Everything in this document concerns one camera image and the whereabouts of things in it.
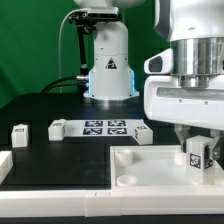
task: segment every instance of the black tabletop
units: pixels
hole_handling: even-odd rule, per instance
[[[26,94],[0,110],[0,149],[13,152],[14,166],[0,185],[1,191],[110,189],[110,146],[137,145],[127,137],[66,137],[49,142],[53,120],[144,119],[154,131],[154,144],[175,145],[172,124],[149,121],[143,102],[120,108],[103,108],[83,103],[78,94]],[[13,149],[14,125],[28,124],[27,148]],[[208,135],[208,130],[192,133]],[[0,223],[223,223],[223,215],[67,217],[0,219]]]

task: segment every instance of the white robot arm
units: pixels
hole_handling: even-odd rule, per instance
[[[147,117],[216,130],[211,159],[224,130],[223,10],[223,0],[156,0],[155,30],[171,48],[145,62]]]
[[[145,2],[145,0],[74,0],[80,7],[110,7],[121,8],[134,7]]]
[[[84,93],[86,102],[120,106],[138,98],[134,72],[128,65],[128,30],[118,21],[117,7],[133,7],[144,1],[74,0],[87,10],[82,19],[94,26],[94,67],[89,72],[88,91]]]

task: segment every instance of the small white block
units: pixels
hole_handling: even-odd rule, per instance
[[[48,128],[50,141],[62,141],[65,136],[66,120],[55,120]]]
[[[214,161],[209,158],[212,138],[196,136],[187,140],[187,176],[198,184],[213,184]]]
[[[13,166],[12,152],[10,151],[0,152],[0,184],[7,176],[12,166]]]
[[[20,124],[18,126],[14,126],[12,130],[12,147],[27,147],[28,145],[28,125]]]
[[[153,144],[153,131],[143,122],[135,123],[133,130],[133,138],[139,145]]]

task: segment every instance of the sticker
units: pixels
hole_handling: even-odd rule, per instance
[[[54,123],[53,126],[60,127],[60,126],[62,126],[62,123]]]
[[[110,61],[107,63],[107,66],[105,69],[117,69],[117,66],[116,66],[113,58],[111,58]]]
[[[135,129],[135,138],[138,139],[138,131]]]
[[[16,129],[15,132],[24,132],[24,129],[23,128]]]
[[[205,169],[213,166],[213,161],[211,159],[205,159]]]
[[[102,128],[84,128],[83,135],[102,135]]]
[[[108,126],[110,126],[110,127],[126,126],[126,122],[125,121],[121,121],[121,120],[108,121]]]
[[[126,128],[108,128],[108,135],[125,135],[127,134]]]
[[[103,121],[86,121],[85,127],[102,127]]]
[[[190,153],[190,166],[201,169],[201,157]]]
[[[137,127],[138,128],[138,130],[145,130],[145,129],[147,129],[145,126],[139,126],[139,127]]]

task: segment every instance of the green backdrop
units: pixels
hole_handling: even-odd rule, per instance
[[[76,8],[73,0],[0,0],[0,107],[20,94],[38,93],[58,79],[60,25],[65,15]],[[142,92],[144,61],[168,44],[153,30],[153,0],[122,10],[122,14],[129,30],[129,65],[136,73],[136,88]],[[91,68],[92,38],[85,37],[85,42]],[[63,77],[79,74],[75,25],[66,23],[62,49]]]

